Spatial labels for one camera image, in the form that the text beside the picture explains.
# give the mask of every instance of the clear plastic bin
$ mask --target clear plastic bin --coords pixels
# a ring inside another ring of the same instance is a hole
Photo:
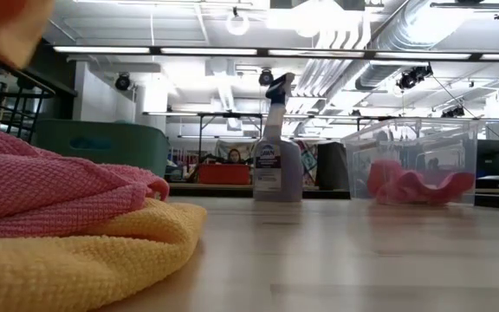
[[[352,198],[387,205],[474,203],[480,120],[396,118],[342,139]]]

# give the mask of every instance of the red container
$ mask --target red container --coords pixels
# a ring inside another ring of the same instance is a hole
[[[248,185],[250,166],[247,165],[199,165],[199,183],[220,185]]]

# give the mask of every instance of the microfiber cloth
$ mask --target microfiber cloth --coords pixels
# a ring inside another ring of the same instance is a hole
[[[0,312],[81,312],[130,296],[189,260],[205,216],[147,198],[77,236],[0,238]]]
[[[62,157],[0,132],[0,237],[67,235],[168,192],[147,170]]]
[[[381,159],[371,164],[367,189],[381,204],[443,205],[461,197],[474,184],[474,174],[454,172],[439,185],[428,186],[421,173],[404,170],[398,161]]]

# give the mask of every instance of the wire shelf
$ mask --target wire shelf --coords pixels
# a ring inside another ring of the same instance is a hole
[[[16,78],[18,91],[0,81],[0,131],[32,141],[43,100],[55,97],[55,91],[20,70],[0,62],[0,75]]]

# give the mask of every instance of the table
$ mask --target table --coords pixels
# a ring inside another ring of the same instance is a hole
[[[209,211],[191,261],[100,311],[499,311],[498,210],[172,201]]]

